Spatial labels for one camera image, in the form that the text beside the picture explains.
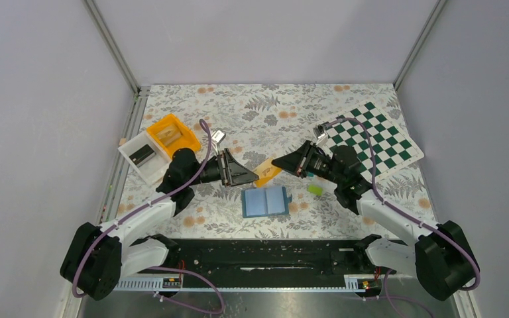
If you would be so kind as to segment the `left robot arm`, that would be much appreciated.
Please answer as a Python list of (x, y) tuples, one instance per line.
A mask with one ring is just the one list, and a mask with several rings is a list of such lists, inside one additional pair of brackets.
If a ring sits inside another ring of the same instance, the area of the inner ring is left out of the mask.
[(241, 186), (259, 176), (238, 163), (228, 149), (199, 162), (193, 150), (181, 148), (156, 188), (159, 196), (117, 219), (81, 225), (69, 246), (60, 275), (71, 282), (76, 297), (101, 300), (119, 280), (161, 266), (175, 244), (162, 235), (148, 236), (153, 227), (182, 212), (194, 198), (193, 186), (221, 182)]

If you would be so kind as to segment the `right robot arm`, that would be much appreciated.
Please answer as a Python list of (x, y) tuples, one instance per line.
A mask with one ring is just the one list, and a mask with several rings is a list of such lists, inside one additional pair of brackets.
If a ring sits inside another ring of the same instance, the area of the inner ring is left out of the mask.
[(299, 149), (273, 159), (272, 165), (299, 178), (313, 174), (332, 182), (342, 207), (372, 219), (401, 240), (394, 243), (380, 235), (361, 240), (361, 252), (371, 265), (416, 278), (440, 301), (479, 282), (480, 268), (461, 227), (453, 221), (428, 225), (387, 202), (375, 184), (359, 173), (361, 162), (352, 147), (338, 146), (328, 156), (307, 140)]

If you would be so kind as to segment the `blue card holder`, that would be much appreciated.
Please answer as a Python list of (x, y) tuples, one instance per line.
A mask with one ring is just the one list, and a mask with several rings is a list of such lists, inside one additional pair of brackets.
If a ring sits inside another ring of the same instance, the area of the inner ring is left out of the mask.
[(284, 186), (251, 188), (241, 193), (243, 218), (289, 215), (292, 196)]

